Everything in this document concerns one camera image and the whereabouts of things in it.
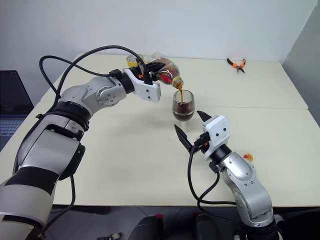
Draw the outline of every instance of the wine glass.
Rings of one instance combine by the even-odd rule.
[[[186,121],[195,113],[195,97],[188,90],[179,90],[173,94],[172,113],[181,122],[181,128],[186,132]]]

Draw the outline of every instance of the brown liquid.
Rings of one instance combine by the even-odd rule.
[[[194,115],[194,111],[192,113],[190,113],[189,115],[179,115],[179,114],[175,113],[174,111],[172,113],[173,113],[173,116],[181,122],[186,122],[186,121],[190,120],[192,118],[192,116]]]
[[[180,91],[180,99],[181,99],[181,102],[183,103],[184,102],[184,94],[182,92],[182,87],[179,89]]]
[[[176,109],[172,109],[174,117],[182,122],[186,122],[194,115],[194,109],[191,109],[191,103],[179,102]]]

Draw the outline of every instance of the black cable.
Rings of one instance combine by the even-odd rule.
[[[71,181],[71,190],[72,190],[72,200],[69,206],[67,206],[65,209],[63,209],[60,213],[55,215],[44,227],[43,233],[50,228],[50,226],[58,219],[60,218],[63,214],[65,214],[67,211],[69,211],[75,204],[76,201],[76,188],[75,188],[75,179],[74,176],[70,176],[70,181]]]
[[[54,91],[55,94],[58,94],[57,92],[57,89],[55,88],[55,86],[52,84],[52,82],[50,81],[50,79],[48,78],[45,70],[44,70],[44,60],[46,59],[56,59],[56,60],[60,60],[62,62],[65,62],[67,64],[72,64],[71,61],[69,60],[66,60],[62,57],[58,57],[58,56],[53,56],[53,55],[46,55],[46,56],[43,56],[40,58],[39,60],[39,68],[40,68],[40,72],[42,73],[45,81],[49,84],[49,86],[51,87],[51,89]],[[81,69],[82,71],[88,73],[88,74],[92,74],[92,75],[96,75],[96,76],[100,76],[100,77],[110,77],[110,74],[101,74],[101,73],[97,73],[97,72],[94,72],[94,71],[90,71],[90,70],[87,70],[85,68],[83,68],[82,66],[79,66],[79,65],[74,65],[76,68],[78,69]]]
[[[277,224],[275,224],[275,226],[276,226],[276,229],[278,230],[278,232],[281,234],[281,237],[283,238],[284,234],[283,234],[282,230],[278,227]]]
[[[57,213],[60,213],[60,212],[62,212],[62,211],[63,211],[63,209],[60,209],[60,210],[57,210],[57,211],[52,211],[52,210],[51,210],[50,213],[51,213],[51,214],[57,214]]]
[[[193,145],[191,150],[190,150],[190,156],[189,156],[189,162],[188,162],[188,169],[187,169],[187,177],[188,177],[188,183],[189,183],[189,188],[190,191],[193,195],[193,197],[199,201],[200,203],[203,204],[211,204],[211,205],[222,205],[222,204],[229,204],[229,205],[236,205],[236,203],[234,201],[207,201],[207,200],[203,200],[201,198],[199,198],[194,190],[193,184],[192,184],[192,180],[191,180],[191,165],[192,165],[192,160],[195,154],[195,151],[197,150],[198,146]]]
[[[214,187],[218,184],[219,180],[220,180],[220,173],[217,172],[217,173],[216,173],[216,180],[214,181],[214,183],[213,183],[207,190],[205,190],[204,193],[202,193],[199,198],[202,200],[212,189],[214,189]],[[208,214],[208,215],[211,215],[211,216],[216,217],[216,218],[227,219],[227,220],[233,221],[233,222],[235,222],[235,223],[237,223],[237,224],[239,224],[239,225],[241,225],[241,226],[243,225],[242,222],[240,222],[240,221],[238,221],[238,220],[236,220],[236,219],[234,219],[234,218],[232,218],[232,217],[219,215],[219,214],[213,213],[213,212],[211,212],[211,211],[205,210],[205,209],[200,205],[200,201],[197,201],[196,205],[197,205],[197,207],[198,207],[202,212],[204,212],[204,213],[206,213],[206,214]]]
[[[66,80],[66,77],[68,75],[68,73],[70,72],[70,70],[78,63],[80,62],[82,59],[84,59],[85,57],[91,55],[91,54],[94,54],[94,53],[97,53],[97,52],[100,52],[100,51],[103,51],[103,50],[108,50],[108,49],[120,49],[120,50],[124,50],[128,53],[131,53],[132,55],[134,55],[137,59],[137,61],[140,62],[140,64],[142,65],[143,67],[143,72],[146,71],[146,65],[144,63],[144,61],[141,59],[141,57],[135,53],[134,51],[130,50],[129,48],[126,48],[124,46],[118,46],[118,45],[108,45],[108,46],[101,46],[101,47],[98,47],[98,48],[95,48],[93,50],[90,50],[84,54],[82,54],[81,56],[79,56],[76,60],[74,60],[69,66],[68,68],[64,71],[62,77],[61,77],[61,80],[59,82],[59,85],[58,85],[58,88],[56,89],[57,93],[55,95],[55,98],[54,98],[54,102],[53,102],[53,105],[51,106],[51,108],[48,110],[48,112],[51,112],[51,110],[53,108],[55,108],[55,106],[57,105],[58,101],[59,101],[59,98],[60,98],[60,92],[61,92],[61,89],[62,89],[62,86]]]
[[[63,58],[60,58],[60,57],[55,57],[55,56],[44,56],[40,59],[39,61],[39,67],[40,67],[40,70],[41,70],[41,73],[43,74],[43,77],[45,78],[45,80],[48,82],[48,84],[51,86],[51,88],[53,90],[55,90],[55,87],[52,85],[51,81],[49,80],[48,76],[46,75],[44,69],[43,69],[43,61],[47,58],[54,58],[54,59],[58,59],[58,60],[61,60],[61,61],[64,61],[66,63],[69,63],[70,65],[68,66],[68,68],[64,71],[62,77],[61,77],[61,80],[59,82],[59,85],[58,85],[58,88],[56,89],[55,91],[55,98],[54,98],[54,102],[53,102],[53,105],[51,106],[51,108],[46,112],[46,113],[49,113],[51,112],[51,110],[57,105],[58,101],[59,101],[59,98],[61,97],[60,96],[60,93],[61,93],[61,89],[62,89],[62,86],[64,84],[64,81],[67,77],[67,74],[70,72],[70,70],[73,68],[73,67],[77,67],[87,73],[90,73],[90,74],[94,74],[94,75],[97,75],[99,73],[95,73],[95,72],[91,72],[83,67],[80,67],[78,66],[76,63],[78,63],[79,61],[81,61],[82,59],[84,59],[85,57],[91,55],[91,54],[94,54],[96,52],[99,52],[99,51],[103,51],[103,50],[107,50],[107,49],[121,49],[121,50],[124,50],[124,51],[127,51],[128,53],[131,53],[132,55],[134,55],[137,59],[137,61],[139,61],[143,67],[143,72],[146,71],[146,65],[144,63],[144,61],[141,59],[141,57],[135,53],[134,51],[126,48],[126,47],[123,47],[123,46],[118,46],[118,45],[109,45],[109,46],[102,46],[102,47],[98,47],[96,49],[93,49],[91,51],[88,51],[84,54],[82,54],[80,57],[78,57],[76,60],[74,60],[73,62],[69,62]],[[108,77],[109,75],[108,74],[100,74],[98,76],[103,76],[103,77]],[[63,209],[61,212],[59,212],[56,216],[54,216],[54,218],[48,222],[48,224],[44,227],[43,229],[43,233],[58,219],[60,218],[63,214],[65,214],[68,210],[70,210],[73,206],[74,206],[74,203],[75,203],[75,200],[76,200],[76,190],[75,190],[75,181],[74,181],[74,177],[73,175],[70,176],[70,180],[71,180],[71,189],[72,189],[72,201],[70,203],[70,205],[68,207],[66,207],[65,209]]]

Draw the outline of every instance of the tabletop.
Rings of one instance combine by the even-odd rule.
[[[188,186],[189,154],[178,141],[171,106],[141,100],[135,108],[129,95],[118,105],[98,111],[81,143],[86,152],[74,175],[76,205],[195,206]],[[50,102],[38,103],[0,152],[0,182],[12,173],[20,142],[45,113]],[[320,129],[306,109],[214,107],[196,110],[229,118],[228,146],[241,156],[251,153],[257,177],[273,206],[320,206]],[[202,133],[195,114],[186,123],[190,141]],[[202,153],[194,156],[191,177],[200,195],[216,179]],[[220,179],[206,199],[233,201]],[[54,203],[71,201],[70,180],[59,181]]]
[[[180,69],[184,89],[190,90],[199,106],[307,109],[297,89],[279,62],[247,61],[245,73],[232,68],[226,60],[170,58]],[[126,56],[94,54],[81,60],[80,66],[97,73],[127,68]],[[94,77],[78,68],[67,75],[62,90],[85,84]],[[54,83],[57,87],[60,77]],[[161,84],[161,101],[171,104],[176,89]],[[49,89],[42,102],[53,102]]]

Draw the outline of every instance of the laptop screen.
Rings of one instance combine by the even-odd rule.
[[[0,71],[0,114],[28,115],[33,108],[18,72]]]

